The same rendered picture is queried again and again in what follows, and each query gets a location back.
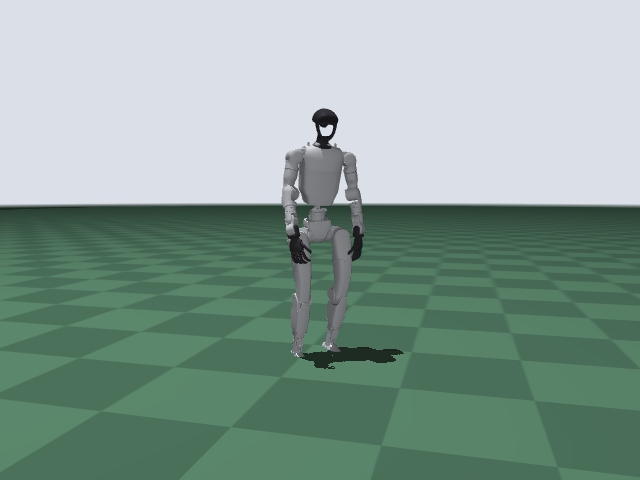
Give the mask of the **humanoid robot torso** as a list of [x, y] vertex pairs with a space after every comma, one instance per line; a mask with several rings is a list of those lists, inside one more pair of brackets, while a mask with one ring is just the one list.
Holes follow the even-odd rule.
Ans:
[[[308, 142], [309, 143], [309, 142]], [[331, 220], [326, 218], [326, 208], [338, 193], [340, 177], [343, 166], [343, 152], [337, 148], [336, 143], [330, 149], [321, 149], [313, 145], [305, 148], [304, 159], [299, 163], [299, 191], [303, 202], [314, 205], [309, 210], [308, 218], [303, 220], [303, 226], [307, 229], [309, 242], [320, 243], [331, 239]], [[336, 147], [335, 147], [336, 145]]]

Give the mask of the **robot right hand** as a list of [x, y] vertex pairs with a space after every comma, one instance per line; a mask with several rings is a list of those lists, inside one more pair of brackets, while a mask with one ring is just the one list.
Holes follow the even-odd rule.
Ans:
[[[305, 255], [303, 250], [305, 248], [309, 253], [312, 253], [312, 251], [307, 246], [305, 246], [302, 243], [302, 240], [299, 238], [300, 237], [300, 232], [299, 232], [299, 228], [298, 228], [297, 225], [294, 225], [294, 231], [295, 231], [295, 234], [293, 234], [293, 235], [289, 236], [287, 234], [288, 235], [288, 239], [291, 239], [291, 241], [290, 241], [290, 251], [291, 251], [292, 260], [296, 264], [297, 263], [299, 263], [299, 264], [303, 264], [303, 263], [307, 264], [307, 262], [305, 262], [304, 259], [306, 261], [308, 261], [308, 262], [311, 261], [311, 260], [306, 257], [306, 255]], [[302, 256], [303, 256], [304, 259], [302, 258]]]

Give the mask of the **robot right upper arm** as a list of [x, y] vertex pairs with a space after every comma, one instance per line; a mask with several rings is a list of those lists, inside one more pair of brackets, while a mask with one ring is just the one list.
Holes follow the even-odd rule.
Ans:
[[[299, 190], [294, 187], [295, 181], [298, 175], [298, 164], [301, 163], [304, 159], [305, 148], [298, 148], [290, 150], [285, 157], [286, 165], [284, 171], [284, 181], [283, 181], [283, 189], [286, 186], [291, 187], [292, 196], [291, 200], [297, 200], [299, 197]], [[282, 190], [283, 192], [283, 190]]]

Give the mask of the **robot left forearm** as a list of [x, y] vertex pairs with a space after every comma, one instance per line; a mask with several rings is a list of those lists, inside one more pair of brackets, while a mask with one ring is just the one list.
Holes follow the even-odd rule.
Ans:
[[353, 225], [352, 231], [354, 226], [359, 226], [361, 235], [365, 231], [365, 227], [363, 225], [362, 200], [360, 190], [358, 188], [356, 189], [356, 192], [358, 201], [352, 202], [351, 204], [349, 204], [349, 207], [351, 209], [351, 219]]

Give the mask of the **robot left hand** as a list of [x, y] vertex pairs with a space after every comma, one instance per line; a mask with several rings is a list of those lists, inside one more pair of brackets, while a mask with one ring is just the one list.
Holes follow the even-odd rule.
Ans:
[[362, 251], [362, 246], [363, 246], [362, 237], [364, 237], [364, 234], [360, 235], [359, 226], [354, 226], [354, 228], [353, 228], [353, 237], [355, 237], [354, 245], [351, 248], [351, 250], [348, 252], [348, 255], [349, 255], [354, 250], [353, 255], [352, 255], [352, 262], [357, 260], [361, 256], [361, 251]]

